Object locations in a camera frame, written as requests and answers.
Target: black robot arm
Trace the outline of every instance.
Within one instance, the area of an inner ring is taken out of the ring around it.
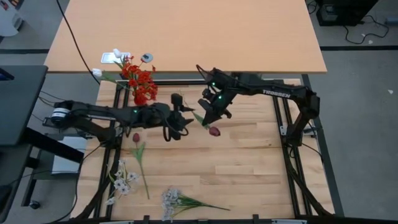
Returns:
[[[199,104],[206,110],[204,124],[210,124],[221,119],[223,114],[231,118],[232,114],[227,110],[228,105],[236,95],[270,95],[290,99],[296,102],[300,114],[294,124],[287,127],[285,143],[291,146],[301,146],[302,133],[311,119],[318,117],[320,99],[317,94],[305,86],[293,86],[283,83],[262,80],[253,73],[233,73],[227,75],[214,68],[210,72],[197,66],[205,77],[206,88],[202,95],[206,99],[200,99]]]
[[[114,120],[129,134],[131,128],[163,127],[166,141],[180,140],[186,136],[185,126],[193,119],[185,119],[181,112],[193,111],[184,107],[182,96],[174,93],[171,96],[173,110],[167,104],[153,103],[149,106],[128,106],[126,108],[110,108],[76,101],[63,101],[54,104],[51,122],[60,129],[78,128],[98,138],[100,142],[114,143],[117,131],[114,128],[103,128],[92,122],[92,119]]]

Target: wooden plank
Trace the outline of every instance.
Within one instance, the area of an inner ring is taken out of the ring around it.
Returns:
[[[135,55],[136,63],[152,53],[160,72],[195,72],[196,64],[224,71],[326,72],[300,0],[71,0],[66,17],[90,68],[120,72],[100,62],[103,53],[118,48]],[[49,72],[86,72],[65,21],[45,64]]]
[[[286,82],[299,83],[297,80]],[[108,94],[112,94],[111,89],[114,88],[112,83],[101,83],[98,101],[102,105],[112,102],[113,95],[109,97]],[[197,104],[202,90],[203,86],[162,86],[158,101],[169,103],[170,94],[181,91],[189,106],[204,115]],[[228,109],[233,114],[232,119],[224,118],[214,123],[221,131],[221,136],[217,138],[210,136],[196,121],[188,125],[190,134],[180,141],[165,142],[160,128],[133,130],[147,142],[143,166],[150,200],[140,178],[135,185],[137,190],[114,204],[112,219],[142,220],[144,215],[150,215],[154,220],[161,219],[161,194],[170,186],[198,200],[231,209],[226,212],[196,208],[181,213],[176,217],[178,220],[252,218],[254,213],[258,213],[260,218],[292,218],[294,214],[272,98],[237,96]],[[291,109],[295,119],[298,108],[292,104]],[[184,113],[184,117],[193,116]],[[304,137],[303,141],[317,149],[316,140]],[[90,141],[89,148],[95,148],[97,143]],[[139,165],[131,154],[133,147],[132,137],[125,137],[121,157],[126,160],[128,170],[140,173]],[[333,212],[319,155],[305,146],[299,150],[308,188],[325,208]],[[73,214],[83,209],[97,189],[102,157],[100,152],[93,155],[83,164],[78,185],[79,201]],[[300,208],[303,208],[298,188],[297,192]]]

